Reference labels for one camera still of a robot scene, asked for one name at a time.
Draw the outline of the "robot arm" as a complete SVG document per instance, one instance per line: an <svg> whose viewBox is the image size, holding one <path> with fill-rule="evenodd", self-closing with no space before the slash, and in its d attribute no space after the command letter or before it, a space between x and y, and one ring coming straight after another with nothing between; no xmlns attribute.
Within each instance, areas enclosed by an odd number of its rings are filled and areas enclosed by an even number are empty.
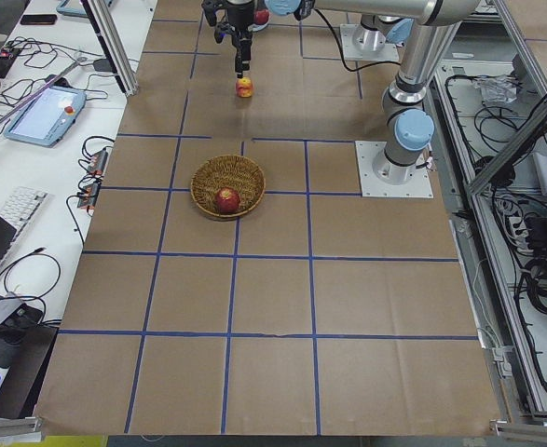
<svg viewBox="0 0 547 447"><path fill-rule="evenodd" d="M398 73L384 92L383 109L390 135L372 169L387 184L408 183L420 154L431 142L434 123L420 104L437 65L461 22L477 8L476 1L267 1L268 10L297 20L312 11L333 10L414 21Z"/></svg>

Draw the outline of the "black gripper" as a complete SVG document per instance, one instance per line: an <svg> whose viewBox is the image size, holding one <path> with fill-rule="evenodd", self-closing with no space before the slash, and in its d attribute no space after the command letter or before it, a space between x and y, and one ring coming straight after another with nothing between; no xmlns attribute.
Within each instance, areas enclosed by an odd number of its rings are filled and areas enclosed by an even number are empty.
<svg viewBox="0 0 547 447"><path fill-rule="evenodd" d="M250 0L203 0L201 7L213 37L221 44L229 35L236 49L235 73L242 78L250 70L256 3Z"/></svg>

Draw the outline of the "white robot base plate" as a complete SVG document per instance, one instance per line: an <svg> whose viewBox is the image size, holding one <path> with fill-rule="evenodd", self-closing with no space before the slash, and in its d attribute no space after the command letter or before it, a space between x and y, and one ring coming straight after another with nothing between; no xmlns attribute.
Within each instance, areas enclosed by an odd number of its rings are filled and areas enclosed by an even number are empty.
<svg viewBox="0 0 547 447"><path fill-rule="evenodd" d="M428 170L417 168L423 162L423 156L419 156L412 166L397 166L386 158L385 146L385 142L355 142L362 196L368 198L433 198Z"/></svg>

